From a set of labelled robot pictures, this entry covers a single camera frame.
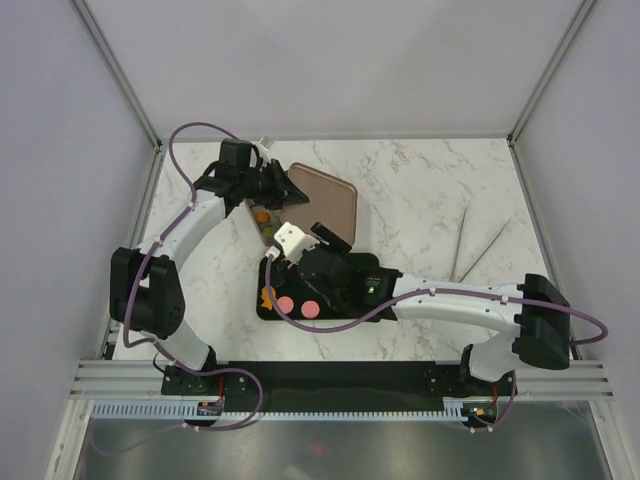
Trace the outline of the gold cookie tin box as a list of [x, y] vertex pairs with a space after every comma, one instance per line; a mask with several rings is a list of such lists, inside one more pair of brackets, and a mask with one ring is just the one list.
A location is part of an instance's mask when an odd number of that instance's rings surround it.
[[[247, 205], [248, 211], [250, 213], [253, 225], [255, 226], [259, 237], [262, 241], [262, 243], [266, 246], [266, 247], [270, 247], [273, 245], [274, 243], [274, 235], [275, 233], [279, 230], [279, 228], [282, 226], [282, 221], [281, 221], [281, 211], [280, 210], [273, 210], [273, 209], [268, 209], [265, 206], [258, 204], [252, 200], [246, 200], [245, 204]], [[263, 224], [263, 225], [259, 225], [256, 223], [254, 216], [259, 213], [259, 212], [267, 212], [270, 217], [271, 217], [271, 221], [268, 224]], [[263, 234], [263, 230], [267, 227], [272, 227], [275, 232], [273, 236], [265, 236]]]

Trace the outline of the gold tin lid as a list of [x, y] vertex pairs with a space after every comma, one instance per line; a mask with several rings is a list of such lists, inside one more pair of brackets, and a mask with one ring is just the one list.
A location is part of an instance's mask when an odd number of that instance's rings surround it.
[[296, 225], [309, 233], [322, 223], [348, 244], [356, 237], [358, 192], [354, 185], [302, 163], [293, 163], [288, 177], [309, 198], [305, 204], [285, 206], [282, 222]]

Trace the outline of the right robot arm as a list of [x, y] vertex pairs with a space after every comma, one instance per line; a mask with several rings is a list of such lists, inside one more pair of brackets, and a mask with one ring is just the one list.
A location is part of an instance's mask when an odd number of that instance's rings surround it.
[[480, 394], [523, 365], [565, 370], [570, 364], [569, 303], [544, 276], [486, 286], [431, 281], [352, 263], [350, 245], [320, 223], [310, 233], [285, 223], [278, 237], [297, 276], [346, 328], [370, 319], [426, 319], [493, 331], [463, 351], [456, 373], [466, 393]]

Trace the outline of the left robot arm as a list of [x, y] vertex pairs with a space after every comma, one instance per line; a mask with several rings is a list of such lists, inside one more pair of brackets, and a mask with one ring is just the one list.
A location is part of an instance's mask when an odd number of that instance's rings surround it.
[[155, 235], [111, 257], [109, 313], [122, 325], [123, 344], [153, 345], [185, 369], [184, 383], [197, 394], [219, 380], [216, 355], [185, 319], [179, 273], [204, 237], [245, 201], [268, 210], [305, 204], [308, 196], [264, 148], [225, 139], [217, 161], [195, 181], [177, 214]]

